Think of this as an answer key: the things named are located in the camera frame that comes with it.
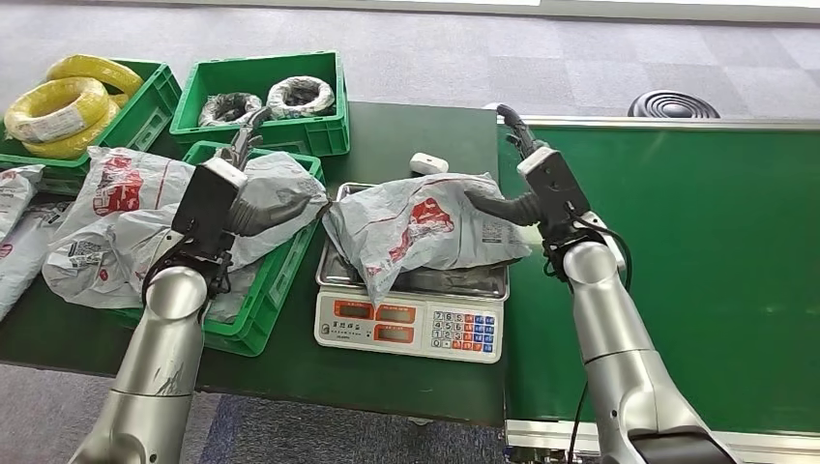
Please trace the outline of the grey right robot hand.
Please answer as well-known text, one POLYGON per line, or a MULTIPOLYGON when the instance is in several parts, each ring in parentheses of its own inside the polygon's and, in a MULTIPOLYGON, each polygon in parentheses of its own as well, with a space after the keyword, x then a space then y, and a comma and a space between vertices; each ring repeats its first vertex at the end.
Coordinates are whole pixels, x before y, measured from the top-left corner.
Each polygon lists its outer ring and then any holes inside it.
MULTIPOLYGON (((510 106, 499 103, 495 107, 496 113, 503 118, 504 125, 512 133, 507 140, 516 148, 522 160, 526 160, 539 148, 547 144, 537 139, 521 116, 510 106)), ((530 226, 541 220, 541 207, 538 197, 528 191, 515 199, 497 199, 484 196, 476 190, 466 190, 465 195, 477 210, 509 221, 518 226, 530 226)))

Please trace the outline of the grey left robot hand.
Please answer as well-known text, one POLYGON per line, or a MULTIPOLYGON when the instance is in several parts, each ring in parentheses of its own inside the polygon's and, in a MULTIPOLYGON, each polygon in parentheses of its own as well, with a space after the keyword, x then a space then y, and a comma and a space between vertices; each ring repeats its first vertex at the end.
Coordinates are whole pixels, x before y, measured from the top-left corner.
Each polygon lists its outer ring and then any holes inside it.
MULTIPOLYGON (((250 150, 262 141, 262 136, 255 131, 271 115, 271 108, 262 106, 249 115, 249 119, 240 126, 228 147, 217 149, 214 159, 220 160, 220 165, 229 166, 229 174, 244 173, 250 150)), ((291 201, 283 205, 254 206, 242 198, 242 190, 243 187, 239 187, 239 193, 228 211, 223 226, 225 232, 242 237, 258 235, 296 218, 305 210, 310 200, 309 195, 292 194, 291 201)))

